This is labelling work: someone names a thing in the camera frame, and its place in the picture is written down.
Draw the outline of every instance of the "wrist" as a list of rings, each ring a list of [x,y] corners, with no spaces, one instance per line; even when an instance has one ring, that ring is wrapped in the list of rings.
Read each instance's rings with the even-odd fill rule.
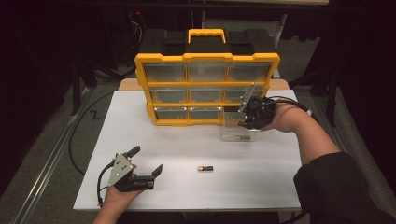
[[[122,213],[114,210],[111,206],[103,204],[98,216],[96,217],[94,224],[100,223],[117,223]]]
[[[300,108],[294,108],[291,114],[290,127],[293,133],[298,133],[301,129],[305,129],[311,122],[317,123],[308,113]]]

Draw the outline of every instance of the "metal rail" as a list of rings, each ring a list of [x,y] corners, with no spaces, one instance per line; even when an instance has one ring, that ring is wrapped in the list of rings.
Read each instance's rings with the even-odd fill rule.
[[[79,119],[80,116],[82,116],[82,112],[86,108],[87,103],[92,96],[92,93],[92,90],[85,88],[84,92],[82,93],[82,104],[79,107],[79,110],[77,111],[76,115],[72,116],[67,122],[66,127],[62,131],[61,136],[59,137],[54,149],[49,155],[46,164],[41,170],[41,173],[35,181],[29,195],[23,203],[23,206],[21,207],[18,214],[12,219],[11,224],[28,223],[30,216],[35,211],[35,207],[37,206],[37,203],[44,192],[44,189],[50,182],[50,178],[56,168],[56,165],[58,164],[60,158],[64,153],[64,149],[66,148],[64,144],[67,143],[71,132],[77,125],[76,121]]]

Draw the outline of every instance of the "yellow storage organizer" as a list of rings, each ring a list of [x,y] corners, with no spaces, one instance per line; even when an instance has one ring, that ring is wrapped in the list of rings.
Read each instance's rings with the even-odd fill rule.
[[[265,30],[147,30],[135,57],[136,76],[155,125],[222,124],[225,106],[256,82],[264,96],[279,65]]]

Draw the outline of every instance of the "organizer handle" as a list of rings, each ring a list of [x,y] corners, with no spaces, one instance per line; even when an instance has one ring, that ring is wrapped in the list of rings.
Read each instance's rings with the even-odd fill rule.
[[[224,30],[222,29],[190,29],[189,30],[189,44],[192,36],[209,36],[220,35],[222,42],[225,43]]]

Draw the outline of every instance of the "forearm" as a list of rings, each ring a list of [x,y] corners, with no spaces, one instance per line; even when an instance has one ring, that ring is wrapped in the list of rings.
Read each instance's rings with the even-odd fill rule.
[[[298,112],[298,119],[293,124],[296,134],[302,164],[330,153],[340,152],[338,146],[321,126],[304,111]]]
[[[101,209],[92,224],[116,224],[120,215],[109,213],[107,210]]]

